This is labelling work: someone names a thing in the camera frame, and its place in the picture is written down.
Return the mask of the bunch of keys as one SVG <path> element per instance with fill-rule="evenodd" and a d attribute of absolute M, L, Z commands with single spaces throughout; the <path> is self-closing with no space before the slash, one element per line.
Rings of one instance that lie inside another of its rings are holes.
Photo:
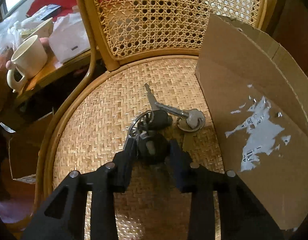
<path fill-rule="evenodd" d="M 146 165 L 163 163 L 169 155 L 170 146 L 160 131 L 172 125 L 172 117 L 155 105 L 157 102 L 150 86 L 144 85 L 151 109 L 138 115 L 130 125 L 124 148 L 134 147 L 136 159 Z"/>

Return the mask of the red cushion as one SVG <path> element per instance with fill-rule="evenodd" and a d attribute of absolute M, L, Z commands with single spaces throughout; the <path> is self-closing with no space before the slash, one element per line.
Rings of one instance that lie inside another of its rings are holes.
<path fill-rule="evenodd" d="M 26 16 L 33 16 L 34 13 L 43 6 L 50 4 L 61 6 L 61 8 L 57 10 L 57 14 L 53 17 L 53 21 L 56 21 L 58 17 L 72 13 L 73 7 L 77 5 L 77 0 L 35 0 L 27 11 Z"/>

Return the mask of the paper cup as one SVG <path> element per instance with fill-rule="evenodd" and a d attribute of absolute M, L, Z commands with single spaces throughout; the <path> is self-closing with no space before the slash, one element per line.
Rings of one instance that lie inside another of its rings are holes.
<path fill-rule="evenodd" d="M 33 33 L 31 33 L 30 35 L 28 35 L 25 40 L 27 40 L 28 38 L 37 35 L 38 38 L 46 38 L 46 37 L 50 37 L 50 35 L 53 32 L 53 18 L 50 17 L 49 19 L 45 20 L 44 22 L 42 22 L 41 24 L 39 24 L 35 31 Z"/>

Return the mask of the plastic bag of oranges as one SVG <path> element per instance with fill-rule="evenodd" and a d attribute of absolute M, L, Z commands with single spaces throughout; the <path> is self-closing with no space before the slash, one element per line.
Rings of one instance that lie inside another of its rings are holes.
<path fill-rule="evenodd" d="M 19 13 L 15 12 L 0 23 L 0 71 L 6 68 L 7 61 L 23 42 L 18 17 Z"/>

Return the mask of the cardboard box of oranges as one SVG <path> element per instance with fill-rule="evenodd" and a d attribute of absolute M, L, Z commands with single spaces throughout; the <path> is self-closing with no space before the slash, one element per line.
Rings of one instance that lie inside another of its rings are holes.
<path fill-rule="evenodd" d="M 36 183 L 39 150 L 52 117 L 53 113 L 48 113 L 10 138 L 8 153 L 12 180 L 26 184 Z"/>

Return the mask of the wooden side table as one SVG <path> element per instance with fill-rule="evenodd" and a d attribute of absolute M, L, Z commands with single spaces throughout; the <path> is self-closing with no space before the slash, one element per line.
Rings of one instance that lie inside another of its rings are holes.
<path fill-rule="evenodd" d="M 87 66 L 91 59 L 90 50 L 79 54 L 65 63 L 60 63 L 53 52 L 50 52 L 48 55 L 48 61 L 42 70 L 35 77 L 28 80 L 21 92 L 18 93 L 18 96 L 14 100 L 15 107 L 18 107 L 35 93 L 61 77 Z"/>

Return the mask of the cream ceramic mug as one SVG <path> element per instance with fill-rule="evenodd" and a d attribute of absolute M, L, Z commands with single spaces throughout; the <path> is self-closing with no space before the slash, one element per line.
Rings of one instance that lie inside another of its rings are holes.
<path fill-rule="evenodd" d="M 27 38 L 14 52 L 7 67 L 7 83 L 13 92 L 22 90 L 25 83 L 42 70 L 47 59 L 38 35 Z"/>

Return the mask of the rattan wicker chair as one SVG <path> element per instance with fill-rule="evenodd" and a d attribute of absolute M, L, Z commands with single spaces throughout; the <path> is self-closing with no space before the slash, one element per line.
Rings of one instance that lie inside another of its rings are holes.
<path fill-rule="evenodd" d="M 211 7 L 206 0 L 77 0 L 91 46 L 89 69 L 52 118 L 37 166 L 36 212 L 66 176 L 96 171 L 123 151 L 127 132 L 150 110 L 144 85 L 157 102 L 202 111 L 196 132 L 172 125 L 193 162 L 222 174 L 219 142 L 196 76 Z M 191 194 L 176 187 L 170 152 L 163 163 L 133 162 L 127 190 L 114 194 L 118 239 L 188 239 Z"/>

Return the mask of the white tissue box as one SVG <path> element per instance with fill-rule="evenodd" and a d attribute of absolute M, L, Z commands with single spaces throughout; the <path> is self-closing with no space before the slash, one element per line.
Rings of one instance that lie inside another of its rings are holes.
<path fill-rule="evenodd" d="M 60 63 L 69 61 L 90 49 L 90 43 L 79 12 L 57 18 L 49 45 Z"/>

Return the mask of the brown cardboard box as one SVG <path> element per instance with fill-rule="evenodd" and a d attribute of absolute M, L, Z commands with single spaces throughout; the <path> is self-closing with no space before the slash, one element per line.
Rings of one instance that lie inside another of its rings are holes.
<path fill-rule="evenodd" d="M 196 66 L 226 170 L 282 230 L 308 214 L 308 78 L 268 34 L 211 15 Z"/>

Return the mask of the blue white small box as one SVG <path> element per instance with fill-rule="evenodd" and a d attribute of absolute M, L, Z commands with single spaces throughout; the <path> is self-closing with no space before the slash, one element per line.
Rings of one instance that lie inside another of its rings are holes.
<path fill-rule="evenodd" d="M 57 16 L 61 12 L 61 5 L 49 4 L 40 9 L 37 20 L 45 21 L 51 17 Z"/>

